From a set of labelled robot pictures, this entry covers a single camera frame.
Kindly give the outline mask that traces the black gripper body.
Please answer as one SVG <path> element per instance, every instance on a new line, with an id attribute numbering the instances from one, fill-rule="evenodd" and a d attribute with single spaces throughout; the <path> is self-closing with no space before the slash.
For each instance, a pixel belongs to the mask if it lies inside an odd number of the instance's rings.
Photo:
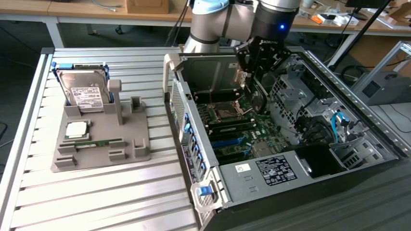
<path id="1" fill-rule="evenodd" d="M 258 4 L 249 34 L 249 57 L 252 69 L 266 71 L 266 61 L 273 51 L 285 48 L 284 40 L 298 12 L 298 6 L 281 8 Z"/>

